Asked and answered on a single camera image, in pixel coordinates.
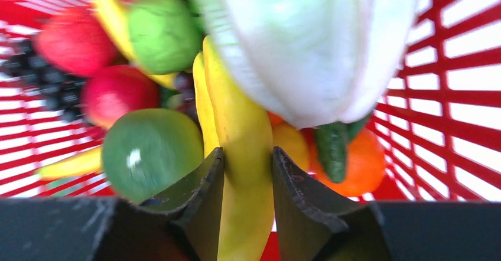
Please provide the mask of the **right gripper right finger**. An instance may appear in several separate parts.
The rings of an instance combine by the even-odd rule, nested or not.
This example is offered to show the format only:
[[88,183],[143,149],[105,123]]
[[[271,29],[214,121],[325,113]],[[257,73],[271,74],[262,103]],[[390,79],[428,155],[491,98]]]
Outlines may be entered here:
[[281,260],[499,260],[500,204],[358,203],[279,147],[272,180]]

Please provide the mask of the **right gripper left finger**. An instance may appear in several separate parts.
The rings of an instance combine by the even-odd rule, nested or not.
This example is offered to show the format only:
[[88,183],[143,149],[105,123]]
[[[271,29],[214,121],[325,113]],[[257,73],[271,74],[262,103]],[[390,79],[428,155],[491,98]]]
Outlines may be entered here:
[[2,260],[216,260],[222,148],[139,205],[113,196],[3,198]]

